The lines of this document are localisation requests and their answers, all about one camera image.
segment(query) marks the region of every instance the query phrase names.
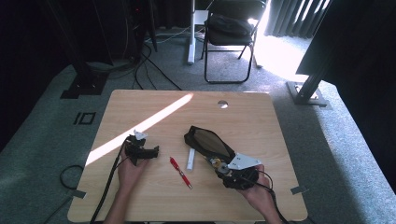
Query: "gray tape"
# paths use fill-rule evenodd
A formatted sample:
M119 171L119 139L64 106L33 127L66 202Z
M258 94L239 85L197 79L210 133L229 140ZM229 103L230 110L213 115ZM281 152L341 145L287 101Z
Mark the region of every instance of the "gray tape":
M305 192L309 191L309 189L306 188L305 186L298 186L293 189L290 189L290 191L294 195L294 194L298 194L298 193L305 193Z
M85 195L87 195L86 192L80 191L80 190L78 190L78 189L76 189L76 190L74 191L74 193L73 193L73 196L78 197L78 198L80 198L80 199L84 199L84 198L85 198Z

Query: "sunlight beam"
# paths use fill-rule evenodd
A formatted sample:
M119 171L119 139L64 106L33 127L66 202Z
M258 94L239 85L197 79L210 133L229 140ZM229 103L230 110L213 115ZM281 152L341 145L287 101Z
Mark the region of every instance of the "sunlight beam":
M144 132L148 128L152 127L154 124L160 122L162 119L165 119L175 111L177 111L179 108L181 108L183 105L188 103L193 96L193 93L189 93L182 98L178 99L177 101L173 102L171 105L167 106L166 108L162 109L161 111L157 112L153 116L149 117L148 119L145 119L144 121L140 122L130 130L126 131L125 133L120 134L119 136L113 138L112 140L106 142L105 144L97 147L96 149L93 149L88 156L87 162L85 163L85 166L90 165L94 161L100 159L101 157L105 156L107 153L112 151L115 148L118 148L121 146L122 142L125 140L126 137L128 137L131 133L134 132L134 130L137 130L138 132Z

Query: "tape strip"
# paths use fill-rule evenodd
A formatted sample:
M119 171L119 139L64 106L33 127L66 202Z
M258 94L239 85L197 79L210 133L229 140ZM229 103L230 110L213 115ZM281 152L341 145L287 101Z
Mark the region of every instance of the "tape strip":
M294 195L294 194L298 194L298 193L305 193L305 192L309 191L309 189L306 188L305 186L298 186L293 189L290 189L290 191Z
M194 154L195 154L195 149L190 148L189 159L187 160L187 170L189 171L192 170L192 166L194 165Z
M86 192L80 191L80 190L78 190L78 189L76 189L76 190L73 192L73 196L78 197L78 198L80 198L80 199L84 199L84 198L85 198L85 195L87 195Z

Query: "chair backrest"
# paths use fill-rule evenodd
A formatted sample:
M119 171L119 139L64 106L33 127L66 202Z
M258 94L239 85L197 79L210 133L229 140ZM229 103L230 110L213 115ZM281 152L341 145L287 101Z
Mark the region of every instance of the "chair backrest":
M262 0L214 0L209 7L209 14L216 13L237 20L262 18L266 1Z

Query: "wooden table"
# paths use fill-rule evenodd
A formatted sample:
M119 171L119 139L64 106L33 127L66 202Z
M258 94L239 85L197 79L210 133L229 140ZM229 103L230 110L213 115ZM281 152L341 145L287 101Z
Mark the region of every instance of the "wooden table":
M221 108L219 101L228 103ZM226 189L196 151L186 170L190 147L183 135L194 125L215 132L235 152L258 158L274 180L281 213L288 220L307 217L298 182L268 94L222 91L113 91L78 184L87 193L74 198L68 218L89 221L100 201L111 166L128 134L147 133L145 148L160 146L134 191L127 220L256 221L262 216L234 189ZM169 162L175 158L192 184L189 189ZM110 208L119 182L117 172L97 220Z

